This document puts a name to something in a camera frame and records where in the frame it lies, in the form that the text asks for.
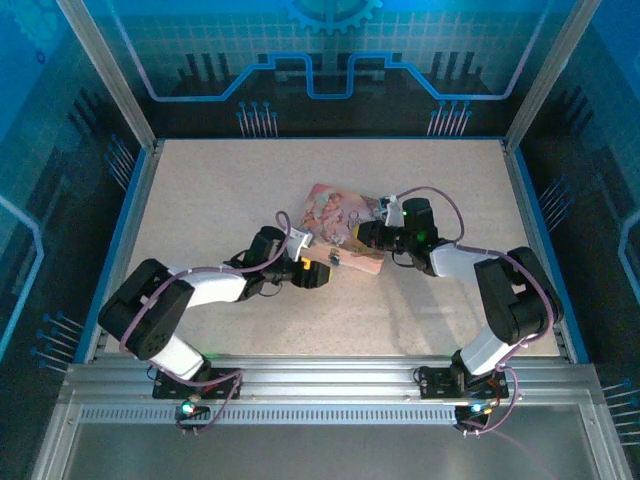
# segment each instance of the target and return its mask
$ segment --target circuit pattern graphic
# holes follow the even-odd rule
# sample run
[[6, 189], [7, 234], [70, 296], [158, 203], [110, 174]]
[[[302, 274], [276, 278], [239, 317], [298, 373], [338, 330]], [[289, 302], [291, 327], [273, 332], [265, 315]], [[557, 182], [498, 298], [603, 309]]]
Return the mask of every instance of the circuit pattern graphic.
[[289, 19], [313, 33], [347, 33], [349, 27], [358, 29], [373, 11], [382, 7], [380, 0], [281, 0], [289, 12]]
[[38, 48], [49, 44], [58, 30], [54, 0], [0, 0], [0, 13], [11, 15], [20, 30]]

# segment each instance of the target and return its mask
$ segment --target beige table surface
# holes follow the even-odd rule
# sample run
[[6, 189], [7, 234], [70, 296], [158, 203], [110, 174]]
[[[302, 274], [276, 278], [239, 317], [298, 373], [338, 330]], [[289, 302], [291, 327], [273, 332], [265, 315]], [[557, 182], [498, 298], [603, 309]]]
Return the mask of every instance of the beige table surface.
[[[315, 183], [373, 197], [433, 185], [466, 223], [464, 244], [508, 250], [527, 240], [498, 141], [169, 140], [165, 142], [129, 271], [218, 265], [249, 246], [284, 209], [300, 218]], [[429, 194], [441, 236], [458, 223]], [[177, 333], [203, 353], [448, 355], [486, 324], [476, 288], [385, 260], [379, 275], [334, 269], [323, 288], [285, 285], [274, 298], [189, 309]], [[111, 338], [107, 351], [117, 350]], [[557, 355], [553, 338], [523, 354]]]

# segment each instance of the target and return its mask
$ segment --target purple cable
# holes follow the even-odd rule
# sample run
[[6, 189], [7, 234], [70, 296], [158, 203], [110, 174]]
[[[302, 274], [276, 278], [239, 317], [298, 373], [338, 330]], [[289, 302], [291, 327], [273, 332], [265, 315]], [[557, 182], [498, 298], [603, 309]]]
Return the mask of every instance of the purple cable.
[[460, 240], [462, 240], [462, 237], [464, 237], [464, 220], [462, 219], [462, 213], [460, 212], [460, 209], [458, 208], [458, 206], [456, 205], [456, 202], [453, 201], [453, 199], [447, 195], [446, 193], [444, 193], [442, 190], [435, 188], [435, 187], [429, 187], [429, 186], [422, 186], [422, 187], [416, 187], [416, 188], [412, 188], [410, 190], [407, 190], [406, 192], [402, 192], [400, 195], [396, 195], [396, 198], [398, 200], [400, 200], [402, 197], [406, 197], [407, 195], [410, 195], [414, 192], [417, 192], [419, 190], [430, 190], [432, 192], [436, 192], [438, 195], [444, 197], [444, 199], [449, 202], [449, 205], [451, 205], [453, 207], [453, 209], [456, 212], [456, 215], [458, 216], [458, 221], [460, 222], [460, 235], [458, 235], [458, 237], [453, 241], [454, 244], [458, 244], [458, 242]]
[[[465, 420], [463, 423], [466, 423], [467, 425], [471, 425], [471, 426], [476, 427], [476, 428], [483, 428], [482, 424], [474, 422], [472, 420]], [[510, 442], [516, 448], [520, 449], [520, 451], [522, 451], [522, 453], [527, 455], [535, 464], [537, 464], [537, 467], [540, 470], [542, 470], [544, 473], [546, 473], [549, 476], [549, 478], [551, 478], [552, 480], [559, 480], [558, 477], [556, 477], [551, 472], [551, 470], [549, 470], [547, 467], [545, 467], [544, 462], [540, 458], [538, 458], [538, 456], [535, 453], [533, 453], [531, 450], [529, 450], [527, 447], [525, 447], [518, 440], [516, 440], [515, 438], [510, 437], [506, 433], [502, 433], [502, 432], [498, 432], [498, 431], [494, 431], [492, 433], [497, 435], [497, 436], [499, 436], [500, 438]]]
[[231, 391], [229, 392], [229, 395], [227, 395], [227, 398], [222, 404], [222, 407], [220, 407], [220, 410], [218, 410], [218, 413], [216, 413], [216, 415], [211, 419], [209, 423], [201, 427], [194, 427], [194, 428], [185, 428], [184, 425], [181, 425], [180, 423], [176, 423], [176, 426], [183, 432], [191, 432], [194, 434], [204, 432], [206, 430], [209, 430], [211, 427], [213, 427], [213, 425], [220, 419], [220, 417], [222, 417], [222, 413], [227, 408], [229, 401], [233, 398], [233, 394], [236, 393], [236, 390], [238, 390], [238, 387], [240, 386], [240, 382], [242, 381], [242, 370], [236, 370], [236, 372], [227, 375], [227, 377], [237, 376], [236, 381], [233, 383], [233, 387], [231, 387]]
[[513, 395], [511, 396], [511, 401], [509, 402], [507, 411], [500, 418], [500, 420], [498, 420], [496, 423], [494, 423], [490, 427], [486, 427], [486, 426], [483, 427], [481, 430], [478, 431], [477, 433], [478, 436], [484, 435], [485, 433], [494, 432], [500, 425], [502, 425], [505, 422], [505, 420], [509, 417], [509, 415], [511, 415], [511, 412], [513, 412], [513, 409], [516, 406], [516, 400], [518, 399], [518, 395], [520, 394], [520, 387], [518, 385], [518, 376], [516, 375], [516, 372], [513, 368], [505, 367], [505, 366], [499, 367], [498, 365], [496, 365], [496, 371], [509, 372], [511, 374], [511, 376], [513, 377]]
[[[280, 221], [280, 216], [284, 217], [284, 225], [281, 223]], [[281, 228], [285, 228], [286, 226], [286, 232], [285, 232], [285, 238], [282, 241], [282, 244], [280, 245], [280, 248], [278, 249], [278, 251], [276, 252], [276, 254], [269, 260], [267, 260], [266, 262], [257, 265], [255, 267], [248, 267], [248, 268], [223, 268], [223, 267], [196, 267], [196, 268], [192, 268], [189, 270], [183, 270], [182, 272], [176, 273], [175, 275], [171, 276], [170, 278], [168, 278], [167, 280], [165, 280], [149, 297], [149, 299], [147, 300], [147, 302], [142, 306], [142, 308], [138, 311], [138, 313], [136, 314], [136, 316], [133, 318], [131, 324], [129, 325], [129, 327], [125, 330], [124, 334], [122, 335], [122, 337], [120, 338], [120, 351], [122, 353], [126, 353], [127, 347], [127, 341], [129, 340], [129, 337], [131, 337], [131, 333], [136, 329], [136, 327], [138, 326], [138, 324], [140, 323], [140, 321], [142, 320], [142, 318], [144, 317], [144, 315], [149, 311], [149, 309], [151, 308], [151, 306], [156, 302], [156, 300], [158, 299], [158, 297], [160, 296], [160, 294], [162, 294], [162, 292], [164, 292], [169, 285], [171, 285], [173, 282], [175, 282], [176, 280], [180, 280], [181, 278], [184, 278], [188, 275], [194, 274], [194, 273], [252, 273], [252, 272], [257, 272], [260, 271], [266, 267], [268, 267], [269, 265], [271, 265], [272, 263], [274, 263], [276, 260], [278, 260], [278, 258], [280, 258], [286, 248], [287, 248], [287, 243], [289, 242], [289, 235], [291, 234], [291, 219], [289, 218], [289, 215], [287, 215], [286, 212], [280, 210], [279, 212], [276, 213], [276, 221], [278, 222], [278, 225], [281, 226]], [[207, 382], [191, 382], [189, 380], [183, 380], [182, 378], [174, 375], [171, 372], [167, 372], [164, 371], [163, 369], [161, 369], [160, 367], [158, 367], [160, 369], [160, 371], [162, 371], [162, 373], [164, 373], [165, 375], [169, 376], [170, 378], [172, 378], [173, 380], [180, 382], [184, 385], [187, 385], [189, 387], [208, 387], [211, 385], [217, 385], [219, 383], [225, 382], [231, 378], [233, 378], [234, 376], [237, 376], [239, 372], [233, 372], [230, 373], [229, 375], [225, 375], [224, 377], [219, 377], [216, 378], [214, 380], [209, 380]]]

